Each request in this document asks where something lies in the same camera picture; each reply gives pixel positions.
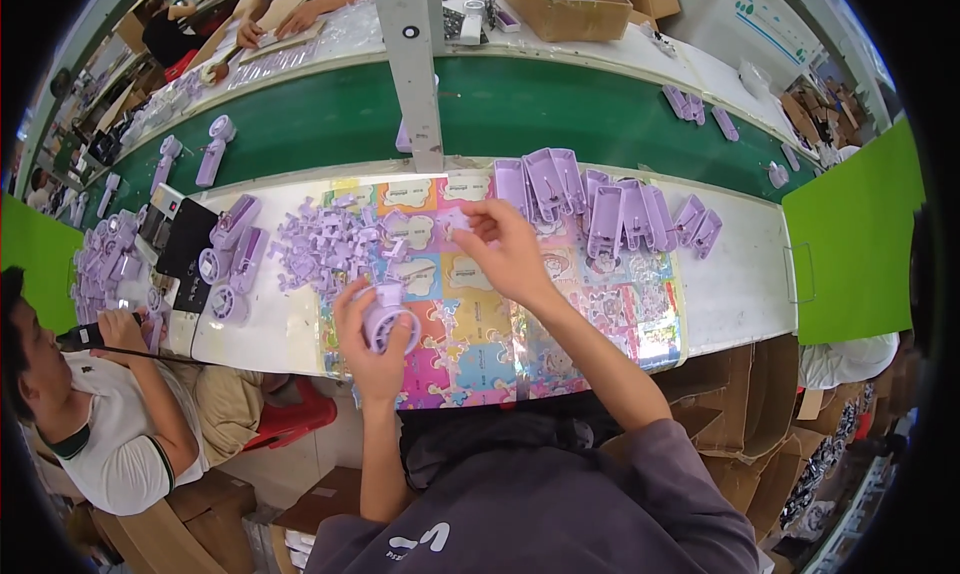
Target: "green partition board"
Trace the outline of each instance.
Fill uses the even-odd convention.
[[[800,344],[911,327],[910,241],[913,212],[923,201],[920,162],[906,119],[783,198],[800,301]]]
[[[800,171],[774,189],[763,165],[784,163],[781,141],[738,118],[740,141],[728,142],[707,115],[697,126],[674,116],[658,85],[578,66],[510,57],[445,57],[439,114],[447,155],[521,156],[543,147],[572,148],[582,162],[636,168],[699,180],[780,202],[813,179]],[[227,114],[237,128],[215,186],[282,172],[408,157],[394,148],[401,109],[387,63],[305,76],[231,100],[175,126],[194,155],[177,159],[168,184],[185,194],[195,184],[210,142],[208,128]],[[108,213],[136,211],[150,194],[162,137],[114,168],[123,182]],[[91,188],[84,226],[96,222],[104,180]]]
[[[73,253],[83,245],[84,235],[7,193],[0,211],[0,268],[24,268],[23,296],[36,310],[40,325],[58,334],[76,326],[69,291]]]

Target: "pile of purple parts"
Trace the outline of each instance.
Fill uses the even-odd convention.
[[[210,314],[223,323],[242,326],[250,316],[244,296],[254,287],[270,241],[266,230],[251,225],[260,206],[255,196],[241,195],[210,230],[213,246],[199,254],[199,277],[214,287],[207,300]]]
[[[676,219],[664,193],[635,178],[612,181],[606,172],[580,173],[574,152],[542,148],[522,159],[493,162],[497,197],[515,207],[530,223],[553,222],[561,215],[582,217],[586,254],[616,259],[620,247],[668,252],[693,246],[703,259],[710,254],[723,222],[691,195]]]
[[[382,282],[403,285],[397,267],[409,261],[409,242],[391,238],[390,231],[407,216],[393,209],[378,220],[370,205],[360,208],[359,214],[351,212],[349,207],[356,204],[352,194],[338,196],[330,207],[314,206],[313,197],[307,196],[296,215],[286,215],[278,230],[282,242],[271,243],[268,255],[278,256],[287,270],[279,275],[283,292],[309,284],[324,299],[332,300],[344,285],[360,276],[368,275],[376,282],[374,264],[381,241],[390,241],[390,248],[384,246],[380,253],[387,263]]]
[[[83,234],[83,249],[73,254],[77,281],[70,286],[78,324],[93,323],[99,312],[116,309],[117,285],[138,278],[142,262],[134,247],[137,230],[136,216],[121,211]]]

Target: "plastic bag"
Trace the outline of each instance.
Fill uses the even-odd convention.
[[[749,61],[740,60],[740,81],[747,92],[762,99],[770,94],[770,75]]]

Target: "metal handle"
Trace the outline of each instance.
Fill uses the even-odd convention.
[[[804,299],[803,301],[800,301],[800,300],[799,300],[799,299],[800,299],[800,292],[799,292],[799,290],[796,289],[797,275],[796,275],[796,271],[795,271],[795,272],[794,272],[794,276],[793,276],[793,282],[794,282],[794,289],[797,291],[797,292],[796,292],[796,297],[797,297],[798,300],[791,300],[791,299],[790,299],[790,268],[786,268],[786,267],[785,267],[785,268],[784,268],[784,272],[786,273],[786,288],[787,288],[786,299],[787,299],[787,301],[789,301],[790,303],[792,303],[792,304],[794,304],[794,305],[799,305],[799,304],[801,304],[801,303],[810,303],[811,301],[813,301],[814,299],[817,298],[817,284],[816,284],[816,281],[814,280],[814,277],[813,277],[813,249],[810,248],[810,243],[800,243],[800,244],[797,245],[797,247],[801,247],[801,246],[806,246],[806,254],[807,254],[808,259],[809,259],[809,261],[810,261],[810,292],[812,293],[813,296],[811,296],[809,299]],[[789,251],[789,252],[792,254],[792,253],[793,253],[793,250],[794,250],[795,248],[797,248],[797,247],[785,246],[785,247],[783,248],[783,264],[784,264],[785,266],[787,266],[787,261],[786,261],[786,260],[788,259],[788,257],[787,257],[787,251]],[[794,268],[796,269],[797,262],[794,261],[793,263],[794,263]]]

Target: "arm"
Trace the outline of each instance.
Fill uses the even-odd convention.
[[[119,309],[103,312],[97,318],[97,323],[100,325],[105,346],[147,352],[147,345],[140,336],[140,328],[130,312]],[[109,357],[118,364],[126,365],[133,373],[143,393],[143,402],[147,406],[150,419],[156,426],[156,436],[153,438],[165,454],[173,477],[176,478],[186,471],[200,454],[197,437],[187,424],[184,410],[161,373],[157,371],[154,360],[122,353],[114,353]]]
[[[653,380],[586,321],[557,291],[544,268],[537,236],[506,201],[491,199],[462,207],[473,232],[454,231],[453,240],[483,269],[495,289],[522,304],[543,324],[596,392],[630,432],[659,419],[670,407]],[[497,240],[497,248],[488,243]]]
[[[300,33],[313,26],[317,18],[358,0],[310,0],[290,12],[276,27],[276,38]]]
[[[334,301],[333,319],[340,354],[360,392],[363,412],[360,515],[373,522],[389,523],[407,506],[394,405],[403,388],[403,354],[413,322],[406,314],[397,319],[382,355],[367,349],[363,311],[374,302],[377,293],[369,291],[357,297],[366,285],[367,281],[360,278],[343,289]]]
[[[168,20],[178,20],[180,18],[188,18],[194,13],[197,13],[197,5],[190,3],[190,0],[184,0],[186,5],[171,5],[170,10],[167,12]]]

